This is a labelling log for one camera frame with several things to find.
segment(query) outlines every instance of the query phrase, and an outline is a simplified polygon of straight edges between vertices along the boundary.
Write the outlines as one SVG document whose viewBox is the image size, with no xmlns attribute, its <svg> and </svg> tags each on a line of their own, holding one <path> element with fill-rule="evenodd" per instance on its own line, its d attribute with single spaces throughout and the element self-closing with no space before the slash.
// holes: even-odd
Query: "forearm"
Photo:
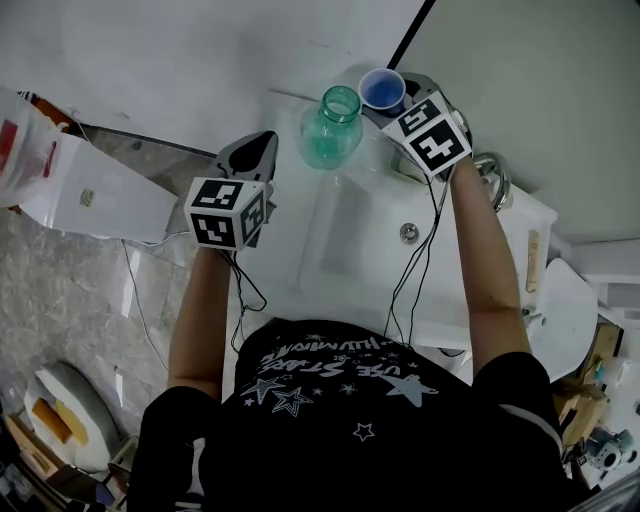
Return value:
<svg viewBox="0 0 640 512">
<path fill-rule="evenodd" d="M 451 195 L 458 234 L 474 372 L 508 352 L 530 352 L 518 278 L 502 226 L 471 158 L 458 165 Z"/>
<path fill-rule="evenodd" d="M 169 387 L 187 385 L 220 399 L 229 272 L 220 253 L 198 250 L 171 341 Z"/>
<path fill-rule="evenodd" d="M 519 311 L 511 250 L 471 158 L 458 164 L 451 195 L 469 311 Z"/>
</svg>

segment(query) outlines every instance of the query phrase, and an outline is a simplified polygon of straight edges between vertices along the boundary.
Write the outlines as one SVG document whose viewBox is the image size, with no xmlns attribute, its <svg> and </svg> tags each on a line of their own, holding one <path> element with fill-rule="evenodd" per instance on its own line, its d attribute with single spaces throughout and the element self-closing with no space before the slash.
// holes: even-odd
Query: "blue liquid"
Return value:
<svg viewBox="0 0 640 512">
<path fill-rule="evenodd" d="M 376 108 L 390 107 L 402 97 L 402 84 L 394 78 L 383 78 L 369 87 L 365 99 Z"/>
</svg>

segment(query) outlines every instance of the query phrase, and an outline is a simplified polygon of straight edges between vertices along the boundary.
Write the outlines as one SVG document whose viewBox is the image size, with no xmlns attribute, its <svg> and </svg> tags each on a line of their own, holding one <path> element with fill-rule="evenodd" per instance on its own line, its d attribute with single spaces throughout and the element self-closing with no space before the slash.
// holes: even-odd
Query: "green glass jar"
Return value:
<svg viewBox="0 0 640 512">
<path fill-rule="evenodd" d="M 316 169 L 338 169 L 362 140 L 360 98 L 349 87 L 332 87 L 320 108 L 307 110 L 300 122 L 300 153 Z"/>
</svg>

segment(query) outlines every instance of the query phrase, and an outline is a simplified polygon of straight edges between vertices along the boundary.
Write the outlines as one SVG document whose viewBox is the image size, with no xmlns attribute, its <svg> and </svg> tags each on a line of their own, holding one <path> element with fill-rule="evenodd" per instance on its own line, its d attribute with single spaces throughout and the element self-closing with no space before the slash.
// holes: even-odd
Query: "blue cup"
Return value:
<svg viewBox="0 0 640 512">
<path fill-rule="evenodd" d="M 404 111 L 406 92 L 407 84 L 400 74 L 386 68 L 369 71 L 358 85 L 362 103 L 386 116 L 397 116 Z"/>
</svg>

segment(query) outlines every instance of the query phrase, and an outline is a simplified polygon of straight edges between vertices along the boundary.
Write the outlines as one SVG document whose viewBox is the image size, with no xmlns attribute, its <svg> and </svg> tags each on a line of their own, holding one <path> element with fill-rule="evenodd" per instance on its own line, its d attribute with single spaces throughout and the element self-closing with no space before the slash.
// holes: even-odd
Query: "drain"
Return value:
<svg viewBox="0 0 640 512">
<path fill-rule="evenodd" d="M 415 244 L 418 241 L 418 226 L 407 222 L 400 228 L 400 240 L 407 245 Z"/>
</svg>

